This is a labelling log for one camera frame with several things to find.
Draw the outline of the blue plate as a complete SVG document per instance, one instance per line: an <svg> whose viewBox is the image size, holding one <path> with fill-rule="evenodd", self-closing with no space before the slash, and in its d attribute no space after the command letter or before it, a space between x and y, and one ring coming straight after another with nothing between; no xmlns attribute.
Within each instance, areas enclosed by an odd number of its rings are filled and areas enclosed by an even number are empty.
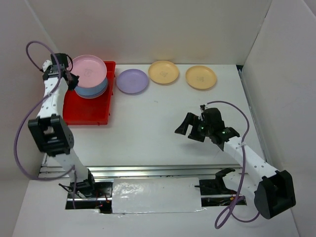
<svg viewBox="0 0 316 237"><path fill-rule="evenodd" d="M90 95L90 96L83 96L83 95L77 94L77 96L79 96L80 98L83 98L83 99L95 99L95 98L98 98L100 96L103 96L103 94Z"/></svg>
<svg viewBox="0 0 316 237"><path fill-rule="evenodd" d="M108 87L108 79L104 78L104 80L98 84L97 86L90 87L90 88L84 88L77 86L75 88L76 94L83 95L83 96L90 96L90 95L98 95L103 94Z"/></svg>

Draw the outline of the pink plate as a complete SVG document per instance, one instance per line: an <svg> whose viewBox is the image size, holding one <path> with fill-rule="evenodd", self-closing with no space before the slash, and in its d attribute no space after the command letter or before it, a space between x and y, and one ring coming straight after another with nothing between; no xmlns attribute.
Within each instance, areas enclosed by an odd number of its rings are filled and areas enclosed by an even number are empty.
<svg viewBox="0 0 316 237"><path fill-rule="evenodd" d="M73 59L73 63L72 74L79 76L79 87L96 87L107 75L105 63L96 56L81 55Z"/></svg>

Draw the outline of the purple plate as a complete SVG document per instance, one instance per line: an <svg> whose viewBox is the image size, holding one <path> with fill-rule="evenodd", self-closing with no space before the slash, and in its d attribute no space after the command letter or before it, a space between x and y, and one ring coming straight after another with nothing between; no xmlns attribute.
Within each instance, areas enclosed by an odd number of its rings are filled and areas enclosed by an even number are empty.
<svg viewBox="0 0 316 237"><path fill-rule="evenodd" d="M116 83L123 93L138 94L147 88L149 79L146 73L139 69L128 69L119 74Z"/></svg>

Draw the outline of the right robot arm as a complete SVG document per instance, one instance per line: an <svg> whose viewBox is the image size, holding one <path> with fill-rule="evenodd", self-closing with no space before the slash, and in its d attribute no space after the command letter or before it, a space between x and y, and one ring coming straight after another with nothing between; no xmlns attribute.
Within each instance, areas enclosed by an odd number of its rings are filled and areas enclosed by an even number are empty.
<svg viewBox="0 0 316 237"><path fill-rule="evenodd" d="M225 168L215 174L216 190L223 194L229 190L240 192L254 201L259 214L266 219L294 207L296 198L291 174L271 166L246 145L235 129L225 126L217 108L202 106L201 110L200 116L187 113L175 133L186 135L191 126L188 138L199 142L209 138L240 164L248 175L239 188L241 173L233 168Z"/></svg>

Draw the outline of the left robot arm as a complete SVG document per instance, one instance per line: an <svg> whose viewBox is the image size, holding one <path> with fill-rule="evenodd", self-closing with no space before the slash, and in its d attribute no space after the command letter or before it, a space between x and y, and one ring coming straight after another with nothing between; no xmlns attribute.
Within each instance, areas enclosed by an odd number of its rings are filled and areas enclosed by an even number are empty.
<svg viewBox="0 0 316 237"><path fill-rule="evenodd" d="M73 133L62 116L65 95L79 81L68 70L71 61L69 55L57 53L43 63L45 99L37 117L28 121L28 128L39 151L55 159L69 173L71 191L91 198L97 193L97 184L75 153Z"/></svg>

